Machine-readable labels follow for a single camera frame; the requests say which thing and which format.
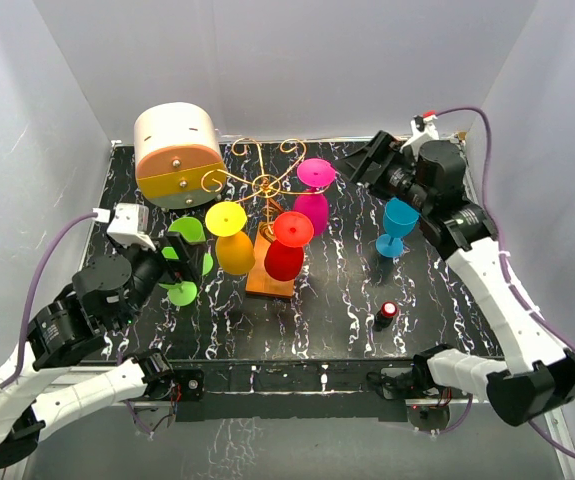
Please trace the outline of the orange wine glass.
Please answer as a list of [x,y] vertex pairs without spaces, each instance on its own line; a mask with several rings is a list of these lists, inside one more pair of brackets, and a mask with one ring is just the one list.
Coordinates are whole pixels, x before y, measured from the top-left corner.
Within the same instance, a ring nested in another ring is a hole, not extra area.
[[245,275],[255,265],[254,247],[244,231],[246,223],[245,210],[235,202],[217,203],[206,213],[206,228],[216,237],[218,263],[231,275]]

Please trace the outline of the small red-capped black bottle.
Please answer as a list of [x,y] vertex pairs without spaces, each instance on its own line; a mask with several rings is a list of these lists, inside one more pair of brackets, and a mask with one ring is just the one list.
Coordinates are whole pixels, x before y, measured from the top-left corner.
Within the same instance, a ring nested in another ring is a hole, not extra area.
[[394,302],[384,302],[374,317],[373,328],[382,331],[388,328],[398,315],[399,309]]

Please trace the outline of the magenta wine glass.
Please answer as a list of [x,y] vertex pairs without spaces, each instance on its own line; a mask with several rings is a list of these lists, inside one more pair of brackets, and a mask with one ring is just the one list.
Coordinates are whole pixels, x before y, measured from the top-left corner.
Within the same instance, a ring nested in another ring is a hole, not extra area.
[[309,158],[297,167],[298,179],[308,190],[296,196],[293,210],[307,216],[314,229],[314,236],[321,235],[327,226],[329,203],[324,191],[336,179],[331,163],[321,158]]

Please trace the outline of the green wine glass front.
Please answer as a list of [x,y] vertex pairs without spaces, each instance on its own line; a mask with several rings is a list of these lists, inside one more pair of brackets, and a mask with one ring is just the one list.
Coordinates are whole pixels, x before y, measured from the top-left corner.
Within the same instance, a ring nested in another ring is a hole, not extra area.
[[159,286],[167,292],[169,302],[177,307],[191,304],[197,297],[198,288],[191,281],[177,281],[176,283],[160,283]]

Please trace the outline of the blue wine glass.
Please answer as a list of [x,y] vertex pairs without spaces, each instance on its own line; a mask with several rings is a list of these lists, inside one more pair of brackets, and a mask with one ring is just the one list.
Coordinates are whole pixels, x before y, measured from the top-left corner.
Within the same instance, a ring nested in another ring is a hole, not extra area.
[[385,205],[384,233],[376,240],[376,250],[386,258],[397,258],[404,251],[403,238],[415,227],[419,213],[403,201],[393,198]]

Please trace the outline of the green wine glass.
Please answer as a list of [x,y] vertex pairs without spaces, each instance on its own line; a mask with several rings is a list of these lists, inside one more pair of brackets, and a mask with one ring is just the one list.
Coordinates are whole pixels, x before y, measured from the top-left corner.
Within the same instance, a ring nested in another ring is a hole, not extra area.
[[160,283],[159,286],[167,292],[169,302],[177,307],[191,304],[197,297],[198,288],[191,281],[177,281],[176,283]]
[[[206,242],[203,225],[199,219],[191,216],[181,217],[174,220],[168,228],[169,232],[180,233],[188,242]],[[213,268],[214,260],[205,246],[203,255],[202,275],[206,276]]]

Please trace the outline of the round cream drawer cabinet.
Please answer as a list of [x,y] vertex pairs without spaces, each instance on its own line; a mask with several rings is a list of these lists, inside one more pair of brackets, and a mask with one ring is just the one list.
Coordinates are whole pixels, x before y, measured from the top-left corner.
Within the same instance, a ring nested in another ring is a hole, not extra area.
[[213,122],[191,103],[165,103],[139,115],[134,124],[134,162],[141,194],[163,209],[211,202],[226,182]]

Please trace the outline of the red wine glass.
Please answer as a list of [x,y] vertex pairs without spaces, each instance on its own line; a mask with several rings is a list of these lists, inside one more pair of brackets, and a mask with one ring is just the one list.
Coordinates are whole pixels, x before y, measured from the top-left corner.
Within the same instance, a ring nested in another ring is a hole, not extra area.
[[265,271],[277,281],[291,281],[302,269],[304,247],[314,236],[313,224],[306,215],[287,211],[276,218],[273,232],[275,239],[265,256]]

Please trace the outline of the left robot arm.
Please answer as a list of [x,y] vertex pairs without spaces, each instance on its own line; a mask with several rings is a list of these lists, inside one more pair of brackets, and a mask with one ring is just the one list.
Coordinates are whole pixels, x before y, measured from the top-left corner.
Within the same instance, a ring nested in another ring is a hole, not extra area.
[[167,396],[175,372],[160,349],[129,354],[116,367],[54,392],[52,382],[106,345],[105,333],[127,327],[156,286],[202,279],[206,246],[177,232],[152,249],[118,246],[92,258],[54,301],[28,323],[0,368],[0,469],[30,456],[64,426],[116,402]]

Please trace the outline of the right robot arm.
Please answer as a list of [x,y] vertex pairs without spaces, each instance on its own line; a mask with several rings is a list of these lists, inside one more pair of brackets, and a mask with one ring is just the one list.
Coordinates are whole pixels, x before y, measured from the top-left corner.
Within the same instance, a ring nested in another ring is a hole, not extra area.
[[441,344],[415,355],[410,372],[383,376],[384,388],[427,397],[459,389],[488,401],[511,426],[575,398],[575,352],[517,299],[501,265],[496,225],[466,195],[466,162],[455,144],[430,140],[413,150],[381,131],[334,166],[371,195],[419,213],[423,236],[467,287],[503,352],[502,360],[492,360]]

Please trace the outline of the black front mounting rail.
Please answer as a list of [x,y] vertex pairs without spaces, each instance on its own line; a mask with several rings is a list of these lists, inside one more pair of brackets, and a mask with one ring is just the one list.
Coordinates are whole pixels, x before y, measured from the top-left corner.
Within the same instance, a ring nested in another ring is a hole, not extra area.
[[[137,412],[161,409],[176,422],[374,418],[442,428],[467,403],[456,389],[443,400],[436,394],[378,394],[369,380],[409,371],[408,359],[178,360],[171,366],[180,387],[134,400]],[[170,394],[177,391],[181,397],[174,404]]]

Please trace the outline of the orange wooden rack base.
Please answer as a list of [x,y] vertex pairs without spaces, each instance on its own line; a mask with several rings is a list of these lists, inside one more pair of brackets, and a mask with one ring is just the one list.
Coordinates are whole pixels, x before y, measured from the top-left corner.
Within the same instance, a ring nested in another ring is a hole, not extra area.
[[246,293],[280,299],[289,299],[294,294],[294,280],[278,281],[269,276],[264,268],[266,253],[273,237],[268,233],[265,222],[258,226],[254,241],[255,265],[247,275]]

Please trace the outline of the green wine glass rear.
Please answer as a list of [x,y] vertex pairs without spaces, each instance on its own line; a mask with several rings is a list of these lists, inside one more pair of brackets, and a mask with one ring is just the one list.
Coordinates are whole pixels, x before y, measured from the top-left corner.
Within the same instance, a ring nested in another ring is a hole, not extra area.
[[[180,233],[188,242],[206,242],[203,225],[199,219],[191,216],[181,217],[174,220],[168,228],[169,232]],[[213,268],[214,260],[205,246],[203,255],[202,275],[206,276]]]

